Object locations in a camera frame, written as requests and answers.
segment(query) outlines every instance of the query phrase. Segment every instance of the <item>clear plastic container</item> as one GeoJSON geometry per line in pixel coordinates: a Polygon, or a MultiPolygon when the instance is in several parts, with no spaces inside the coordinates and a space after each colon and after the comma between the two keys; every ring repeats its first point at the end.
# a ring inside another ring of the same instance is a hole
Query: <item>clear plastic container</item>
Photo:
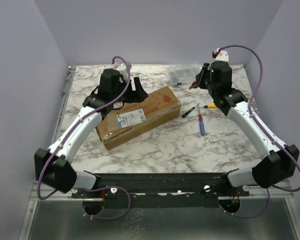
{"type": "Polygon", "coordinates": [[[190,85],[196,80],[196,75],[200,73],[199,64],[177,65],[167,68],[167,73],[173,87],[190,85]]]}

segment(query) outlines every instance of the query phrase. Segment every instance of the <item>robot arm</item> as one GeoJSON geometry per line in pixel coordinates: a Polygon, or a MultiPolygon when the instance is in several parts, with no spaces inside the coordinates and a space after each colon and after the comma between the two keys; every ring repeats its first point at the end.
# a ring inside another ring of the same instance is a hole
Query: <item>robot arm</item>
{"type": "Polygon", "coordinates": [[[199,87],[208,90],[214,104],[241,128],[261,158],[261,162],[255,167],[237,169],[225,174],[222,187],[228,189],[243,185],[259,185],[268,188],[291,177],[296,166],[278,144],[284,146],[296,161],[299,157],[298,148],[295,145],[286,145],[254,111],[253,116],[250,114],[246,96],[238,89],[232,88],[232,69],[228,63],[228,53],[217,49],[212,53],[212,57],[215,61],[203,65],[201,72],[195,77],[196,81],[189,89],[199,87]],[[260,126],[273,136],[274,141],[260,126]]]}
{"type": "Polygon", "coordinates": [[[129,63],[114,63],[113,68],[105,69],[101,74],[99,86],[85,98],[83,107],[69,128],[48,149],[40,148],[36,151],[34,163],[39,182],[63,193],[72,188],[91,190],[101,187],[97,175],[87,171],[74,171],[71,163],[88,135],[114,109],[113,99],[121,95],[117,102],[125,104],[140,103],[148,97],[138,77],[133,79],[133,90],[129,81],[130,68],[129,63]]]}

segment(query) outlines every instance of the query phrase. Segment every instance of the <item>white screw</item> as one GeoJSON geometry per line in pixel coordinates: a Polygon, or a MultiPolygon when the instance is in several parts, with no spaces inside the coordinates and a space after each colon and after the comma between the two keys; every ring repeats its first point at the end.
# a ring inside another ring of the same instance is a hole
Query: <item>white screw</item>
{"type": "Polygon", "coordinates": [[[242,186],[243,191],[249,192],[249,187],[247,185],[242,186]]]}
{"type": "Polygon", "coordinates": [[[110,189],[110,192],[113,193],[113,194],[115,194],[116,192],[118,192],[118,188],[112,187],[110,189]]]}
{"type": "Polygon", "coordinates": [[[208,193],[208,192],[210,192],[210,186],[209,185],[205,185],[204,186],[204,188],[203,188],[203,190],[206,192],[206,193],[208,193]]]}

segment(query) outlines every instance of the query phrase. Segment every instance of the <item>gray floor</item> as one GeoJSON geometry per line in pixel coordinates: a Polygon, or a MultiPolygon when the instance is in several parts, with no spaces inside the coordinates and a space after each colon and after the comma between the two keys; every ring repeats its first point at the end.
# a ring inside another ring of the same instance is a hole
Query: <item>gray floor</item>
{"type": "MultiPolygon", "coordinates": [[[[254,214],[265,199],[241,200],[240,214],[254,214]]],[[[106,210],[113,216],[120,209],[106,210]]],[[[219,208],[133,208],[121,219],[83,217],[80,201],[40,201],[31,240],[293,240],[297,239],[284,198],[271,199],[267,213],[238,219],[219,208]]]]}

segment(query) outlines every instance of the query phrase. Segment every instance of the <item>marble tabletop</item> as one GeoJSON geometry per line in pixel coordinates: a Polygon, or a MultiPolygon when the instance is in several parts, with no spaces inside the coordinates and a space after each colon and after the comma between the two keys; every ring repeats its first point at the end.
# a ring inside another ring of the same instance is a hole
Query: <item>marble tabletop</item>
{"type": "MultiPolygon", "coordinates": [[[[171,65],[133,65],[147,93],[170,86],[166,68],[171,65]]],[[[86,96],[98,85],[106,65],[76,67],[61,126],[63,133],[77,116],[86,96]]],[[[252,91],[242,65],[232,65],[233,87],[248,98],[252,91]]],[[[217,108],[201,108],[206,135],[200,135],[197,111],[181,114],[196,104],[211,104],[203,89],[171,87],[182,103],[180,116],[114,149],[107,150],[93,130],[78,150],[72,166],[92,173],[199,173],[227,172],[255,166],[259,156],[241,129],[217,108]]]]}

